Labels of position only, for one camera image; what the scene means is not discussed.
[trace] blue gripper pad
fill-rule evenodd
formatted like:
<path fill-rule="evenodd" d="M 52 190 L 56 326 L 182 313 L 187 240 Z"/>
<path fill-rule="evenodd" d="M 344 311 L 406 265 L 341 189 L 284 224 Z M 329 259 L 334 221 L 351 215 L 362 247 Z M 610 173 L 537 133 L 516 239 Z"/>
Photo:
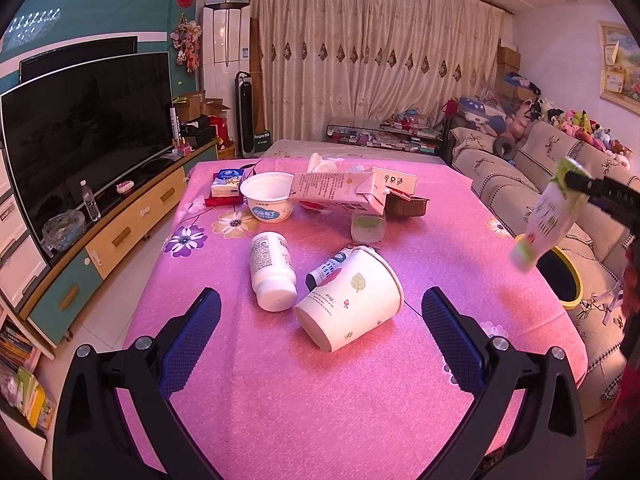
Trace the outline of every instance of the blue gripper pad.
<path fill-rule="evenodd" d="M 438 287 L 424 293 L 422 318 L 460 389 L 477 397 L 486 386 L 488 361 L 478 346 L 484 349 L 489 338 L 474 319 L 461 316 Z"/>
<path fill-rule="evenodd" d="M 204 347 L 220 321 L 222 300 L 215 290 L 210 290 L 200 303 L 192 306 L 192 309 L 192 312 L 187 312 L 189 319 L 162 359 L 158 387 L 165 399 L 183 389 L 189 380 Z"/>

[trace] sofa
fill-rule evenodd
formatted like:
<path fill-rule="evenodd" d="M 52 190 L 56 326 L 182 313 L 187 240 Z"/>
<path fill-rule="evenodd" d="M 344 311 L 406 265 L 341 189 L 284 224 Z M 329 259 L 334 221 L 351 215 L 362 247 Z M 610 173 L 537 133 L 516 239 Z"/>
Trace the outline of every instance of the sofa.
<path fill-rule="evenodd" d="M 468 128 L 450 131 L 454 137 L 451 166 L 472 180 L 473 192 L 515 237 L 523 233 L 532 208 L 563 157 L 576 160 L 593 177 L 607 175 L 640 190 L 632 175 L 606 153 L 574 139 L 543 121 L 532 121 L 517 143 L 514 164 L 492 154 L 495 137 Z M 584 418 L 606 409 L 617 393 L 625 367 L 619 351 L 625 320 L 617 306 L 605 325 L 609 300 L 596 301 L 615 286 L 625 267 L 629 230 L 587 204 L 559 244 L 582 278 L 584 294 L 579 306 L 567 310 L 586 346 L 589 365 L 578 394 Z"/>

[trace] pink carton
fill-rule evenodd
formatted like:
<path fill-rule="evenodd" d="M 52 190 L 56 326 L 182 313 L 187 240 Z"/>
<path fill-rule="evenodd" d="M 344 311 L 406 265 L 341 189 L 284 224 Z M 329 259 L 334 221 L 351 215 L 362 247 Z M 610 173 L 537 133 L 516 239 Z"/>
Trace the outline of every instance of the pink carton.
<path fill-rule="evenodd" d="M 311 209 L 382 215 L 388 189 L 377 173 L 296 173 L 289 198 Z"/>

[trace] white stripe on wall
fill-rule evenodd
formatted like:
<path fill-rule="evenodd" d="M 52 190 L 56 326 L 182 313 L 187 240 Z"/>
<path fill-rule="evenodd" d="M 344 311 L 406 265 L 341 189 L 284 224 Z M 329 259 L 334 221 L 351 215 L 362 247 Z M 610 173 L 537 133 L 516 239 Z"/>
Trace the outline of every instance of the white stripe on wall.
<path fill-rule="evenodd" d="M 31 56 L 37 56 L 43 52 L 60 48 L 61 46 L 82 43 L 83 41 L 104 40 L 105 38 L 122 38 L 123 36 L 137 36 L 138 41 L 166 41 L 166 32 L 112 32 L 110 34 L 94 34 L 93 36 L 83 36 L 82 38 L 72 38 L 71 40 L 59 41 L 48 45 L 34 48 L 28 52 L 23 52 L 0 63 L 0 77 L 4 77 L 11 72 L 15 72 L 20 68 L 20 62 Z"/>

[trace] tv stand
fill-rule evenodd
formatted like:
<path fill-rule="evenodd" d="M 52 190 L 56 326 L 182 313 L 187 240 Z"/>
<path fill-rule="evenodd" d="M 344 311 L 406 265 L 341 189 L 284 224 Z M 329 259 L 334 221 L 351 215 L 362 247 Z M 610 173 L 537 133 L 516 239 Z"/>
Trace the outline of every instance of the tv stand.
<path fill-rule="evenodd" d="M 50 269 L 23 298 L 17 313 L 44 355 L 54 358 L 54 348 L 102 282 L 180 202 L 193 166 L 218 160 L 217 144 L 215 139 L 175 162 L 151 160 L 123 178 L 136 183 L 129 194 L 118 195 L 114 185 L 98 197 L 102 218 L 50 261 Z"/>

